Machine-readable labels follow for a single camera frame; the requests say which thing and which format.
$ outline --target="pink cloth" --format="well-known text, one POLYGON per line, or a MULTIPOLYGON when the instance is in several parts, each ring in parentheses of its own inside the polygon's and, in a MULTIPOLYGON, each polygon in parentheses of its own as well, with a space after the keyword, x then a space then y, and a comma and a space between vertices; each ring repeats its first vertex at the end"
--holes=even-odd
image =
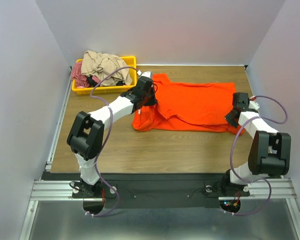
MULTIPOLYGON (((71 79, 75 80, 75 87, 78 89, 90 88, 91 86, 87 80, 87 77, 81 74, 81 65, 82 61, 75 63, 71 71, 71 79)), ((100 79, 97 76, 93 76, 92 80, 96 83, 100 83, 100 79)))
POLYGON ((97 76, 92 76, 92 80, 95 81, 97 84, 101 82, 101 80, 97 76))

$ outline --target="yellow basket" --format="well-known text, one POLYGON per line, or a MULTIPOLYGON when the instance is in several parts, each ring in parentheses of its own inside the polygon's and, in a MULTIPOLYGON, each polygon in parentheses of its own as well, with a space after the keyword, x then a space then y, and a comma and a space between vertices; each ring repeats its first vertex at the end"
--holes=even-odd
MULTIPOLYGON (((135 56, 122 56, 121 57, 125 63, 130 67, 137 67, 137 60, 135 56)), ((128 89, 136 86, 137 84, 137 72, 134 69, 129 69, 130 77, 132 78, 131 85, 127 86, 99 86, 94 90, 94 93, 98 94, 107 94, 107 93, 122 93, 127 91, 128 89)), ((93 87, 86 88, 76 88, 76 82, 72 80, 72 91, 79 95, 89 95, 93 87)))

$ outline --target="white wall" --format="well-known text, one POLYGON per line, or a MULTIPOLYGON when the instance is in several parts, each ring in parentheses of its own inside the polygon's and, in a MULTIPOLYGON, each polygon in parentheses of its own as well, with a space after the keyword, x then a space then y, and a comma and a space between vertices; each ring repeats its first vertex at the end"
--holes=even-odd
MULTIPOLYGON (((287 0, 247 68, 254 94, 280 100, 289 120, 275 126, 291 134, 289 175, 300 207, 300 0, 287 0)), ((264 114, 283 119, 279 107, 263 105, 264 114)))
POLYGON ((247 65, 284 0, 36 0, 70 65, 85 50, 139 64, 247 65))
POLYGON ((0 1, 0 240, 19 238, 68 80, 35 1, 0 1))

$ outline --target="beige cloth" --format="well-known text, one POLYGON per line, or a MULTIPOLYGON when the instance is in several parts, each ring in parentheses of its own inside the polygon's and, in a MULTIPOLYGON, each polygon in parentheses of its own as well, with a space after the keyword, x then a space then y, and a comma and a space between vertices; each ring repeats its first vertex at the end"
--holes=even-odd
MULTIPOLYGON (((81 74, 97 76, 100 80, 103 80, 115 70, 125 66, 127 66, 126 62, 119 56, 88 50, 83 55, 81 74)), ((116 72, 112 77, 103 81, 101 86, 115 86, 117 82, 122 80, 126 85, 132 83, 129 68, 116 72)))

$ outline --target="orange shirt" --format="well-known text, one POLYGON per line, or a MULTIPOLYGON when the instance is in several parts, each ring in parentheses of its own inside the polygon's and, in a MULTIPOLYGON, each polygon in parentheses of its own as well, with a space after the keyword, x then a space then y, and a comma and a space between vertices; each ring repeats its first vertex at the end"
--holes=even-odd
POLYGON ((171 82, 166 74, 155 74, 152 79, 157 85, 155 97, 158 103, 135 112, 134 129, 238 132, 239 128, 230 126, 225 120, 233 108, 233 93, 236 92, 233 82, 171 82))

